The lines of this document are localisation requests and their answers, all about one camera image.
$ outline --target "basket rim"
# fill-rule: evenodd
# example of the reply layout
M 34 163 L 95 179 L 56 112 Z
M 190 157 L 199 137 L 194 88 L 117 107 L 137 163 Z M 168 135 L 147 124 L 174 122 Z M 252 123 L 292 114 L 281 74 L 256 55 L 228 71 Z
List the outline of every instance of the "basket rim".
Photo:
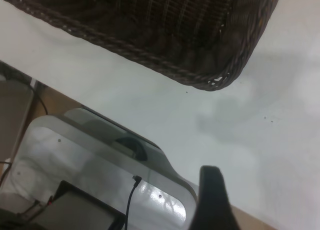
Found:
M 156 56 L 144 48 L 137 48 L 127 41 L 109 36 L 106 33 L 99 32 L 87 25 L 81 24 L 78 20 L 64 16 L 58 11 L 51 10 L 40 3 L 31 0 L 4 1 L 11 3 L 21 11 L 32 15 L 35 18 L 41 19 L 53 27 L 62 29 L 74 37 L 82 38 L 130 61 L 137 62 L 138 64 L 141 64 L 147 68 L 151 68 L 152 70 L 163 74 L 181 84 L 193 86 L 197 89 L 205 91 L 216 91 L 223 89 L 229 86 L 241 74 L 252 52 L 254 51 L 259 38 L 267 26 L 275 5 L 277 4 L 273 4 L 271 1 L 264 1 L 264 5 L 260 5 L 254 14 L 254 16 L 259 19 L 258 13 L 265 12 L 266 9 L 273 8 L 272 10 L 268 11 L 268 15 L 265 15 L 266 20 L 264 23 L 261 25 L 259 24 L 258 26 L 254 25 L 253 30 L 251 29 L 252 31 L 249 33 L 248 37 L 245 37 L 243 45 L 250 45 L 249 50 L 242 51 L 241 53 L 237 52 L 237 54 L 235 54 L 226 65 L 226 67 L 219 73 L 201 73 L 192 72 L 181 68 L 178 65 L 167 61 L 164 57 Z M 121 50 L 112 50 L 113 47 L 120 47 Z M 132 55 L 135 56 L 136 61 L 130 57 Z

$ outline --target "white table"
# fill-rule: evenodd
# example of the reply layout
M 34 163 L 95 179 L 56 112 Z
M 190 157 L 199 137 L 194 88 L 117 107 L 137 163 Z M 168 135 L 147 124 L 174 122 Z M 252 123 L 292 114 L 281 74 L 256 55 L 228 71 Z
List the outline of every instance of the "white table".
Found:
M 198 183 L 280 230 L 320 229 L 320 4 L 280 0 L 241 76 L 181 85 L 0 1 L 0 59 L 157 144 Z

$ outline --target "wicker basket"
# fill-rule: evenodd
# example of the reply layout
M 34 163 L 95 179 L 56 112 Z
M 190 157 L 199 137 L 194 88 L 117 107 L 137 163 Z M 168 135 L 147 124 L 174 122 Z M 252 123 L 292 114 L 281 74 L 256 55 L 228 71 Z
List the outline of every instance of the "wicker basket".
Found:
M 5 0 L 181 84 L 215 91 L 242 72 L 278 0 Z

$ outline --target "black object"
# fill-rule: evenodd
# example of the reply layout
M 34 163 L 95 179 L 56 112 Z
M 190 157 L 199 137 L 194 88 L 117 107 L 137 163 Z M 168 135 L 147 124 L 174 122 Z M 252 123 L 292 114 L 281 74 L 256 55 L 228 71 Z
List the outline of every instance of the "black object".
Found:
M 132 178 L 135 180 L 135 183 L 134 183 L 133 188 L 132 188 L 132 190 L 130 192 L 130 196 L 129 196 L 129 199 L 128 199 L 128 204 L 126 206 L 124 230 L 128 229 L 129 208 L 130 208 L 130 202 L 131 202 L 132 194 L 134 194 L 135 189 L 138 187 L 139 183 L 142 180 L 142 178 L 140 176 L 133 176 Z
M 198 204 L 189 230 L 240 230 L 224 178 L 215 166 L 203 166 L 200 170 Z
M 55 192 L 55 195 L 52 199 L 52 203 L 57 201 L 60 197 L 62 197 L 67 192 L 73 192 L 77 195 L 80 195 L 82 198 L 87 199 L 88 201 L 101 207 L 102 209 L 105 209 L 107 212 L 113 213 L 113 215 L 116 217 L 112 225 L 108 228 L 108 230 L 121 230 L 123 228 L 126 217 L 122 212 L 116 210 L 115 208 L 104 203 L 103 201 L 100 201 L 99 199 L 91 196 L 85 191 L 82 191 L 81 189 L 77 188 L 76 186 L 73 186 L 72 184 L 64 180 L 61 181 L 57 191 Z
M 135 138 L 133 137 L 122 137 L 115 140 L 117 143 L 125 146 L 126 148 L 130 149 L 135 154 L 135 159 L 139 161 L 147 161 L 147 153 L 144 146 Z

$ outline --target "black wire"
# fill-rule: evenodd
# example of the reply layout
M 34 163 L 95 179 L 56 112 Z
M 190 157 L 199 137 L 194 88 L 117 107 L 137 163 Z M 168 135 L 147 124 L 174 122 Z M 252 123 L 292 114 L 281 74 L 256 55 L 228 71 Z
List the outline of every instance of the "black wire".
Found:
M 0 188 L 1 188 L 1 185 L 2 183 L 4 182 L 5 180 L 5 177 L 7 175 L 7 173 L 10 171 L 10 168 L 12 166 L 12 163 L 11 162 L 7 162 L 7 161 L 0 161 L 1 164 L 8 164 L 8 167 L 6 168 L 6 170 L 3 172 L 1 178 L 0 178 Z
M 35 90 L 31 85 L 29 85 L 29 84 L 26 84 L 26 85 L 32 90 L 32 92 L 34 93 L 34 96 L 35 96 L 36 98 L 38 98 L 39 102 L 40 102 L 41 105 L 43 106 L 43 109 L 44 109 L 44 111 L 45 111 L 45 115 L 48 115 L 48 109 L 47 109 L 44 101 L 42 101 L 42 99 L 41 99 L 41 97 L 39 96 L 39 94 L 36 92 L 36 90 Z
M 128 204 L 126 206 L 126 211 L 125 211 L 125 223 L 124 223 L 124 230 L 127 230 L 128 229 L 128 216 L 129 216 L 129 208 L 130 208 L 130 202 L 131 202 L 131 198 L 132 198 L 132 195 L 134 194 L 134 191 L 135 189 L 137 188 L 136 185 L 133 186 L 131 192 L 130 192 L 130 196 L 129 196 L 129 199 L 128 199 Z
M 12 67 L 6 65 L 5 63 L 2 63 L 2 65 L 6 66 L 6 67 L 0 69 L 0 74 L 3 74 L 6 80 L 15 80 L 21 84 L 26 85 L 29 89 L 31 89 L 34 96 L 39 100 L 39 102 L 43 106 L 45 114 L 48 115 L 48 109 L 47 109 L 44 101 L 41 99 L 41 97 L 39 96 L 37 91 L 30 85 L 28 80 L 26 80 L 24 75 L 21 72 L 19 72 L 18 70 L 14 69 L 14 68 L 12 69 Z
M 11 162 L 9 162 L 9 161 L 0 161 L 0 164 L 8 164 L 8 165 L 12 165 L 12 163 L 11 163 Z

